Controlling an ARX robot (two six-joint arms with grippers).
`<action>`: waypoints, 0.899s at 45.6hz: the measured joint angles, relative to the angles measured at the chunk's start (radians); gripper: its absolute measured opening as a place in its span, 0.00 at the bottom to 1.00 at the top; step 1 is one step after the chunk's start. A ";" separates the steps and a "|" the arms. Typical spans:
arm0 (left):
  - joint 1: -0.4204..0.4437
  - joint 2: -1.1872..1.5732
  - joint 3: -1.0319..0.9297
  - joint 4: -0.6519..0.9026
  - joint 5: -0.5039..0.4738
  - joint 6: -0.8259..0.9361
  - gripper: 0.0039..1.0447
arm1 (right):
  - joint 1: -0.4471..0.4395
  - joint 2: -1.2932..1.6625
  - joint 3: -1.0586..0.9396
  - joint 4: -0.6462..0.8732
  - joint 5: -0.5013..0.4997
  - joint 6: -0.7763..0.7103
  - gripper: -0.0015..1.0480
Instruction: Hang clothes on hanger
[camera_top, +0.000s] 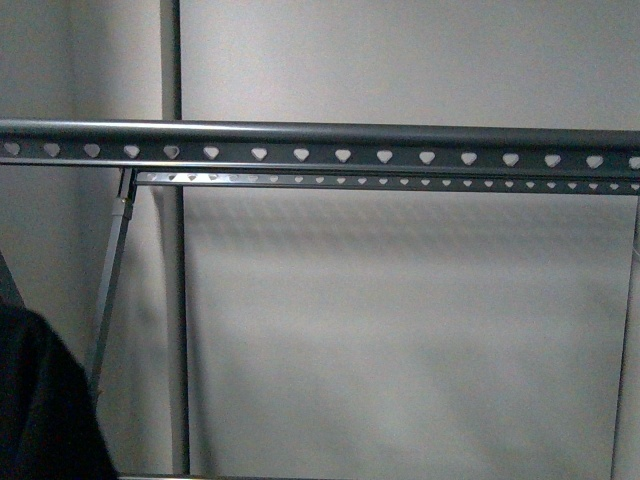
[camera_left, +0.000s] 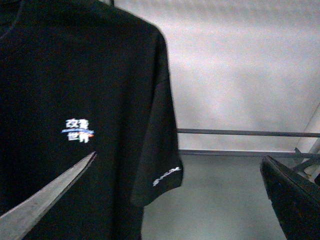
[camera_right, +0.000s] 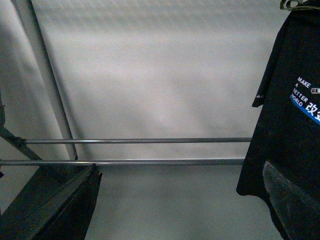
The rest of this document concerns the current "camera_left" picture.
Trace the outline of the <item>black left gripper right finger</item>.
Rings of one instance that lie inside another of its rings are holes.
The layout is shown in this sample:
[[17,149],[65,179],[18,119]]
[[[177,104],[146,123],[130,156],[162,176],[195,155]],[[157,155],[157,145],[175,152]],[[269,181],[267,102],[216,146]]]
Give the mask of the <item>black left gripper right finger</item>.
[[286,239],[318,240],[320,187],[268,155],[260,173]]

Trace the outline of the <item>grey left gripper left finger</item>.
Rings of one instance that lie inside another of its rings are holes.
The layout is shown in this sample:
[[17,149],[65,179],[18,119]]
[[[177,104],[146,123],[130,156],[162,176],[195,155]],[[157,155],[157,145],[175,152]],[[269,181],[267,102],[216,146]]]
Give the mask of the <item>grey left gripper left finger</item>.
[[93,151],[24,202],[0,217],[0,238],[22,240],[91,166]]

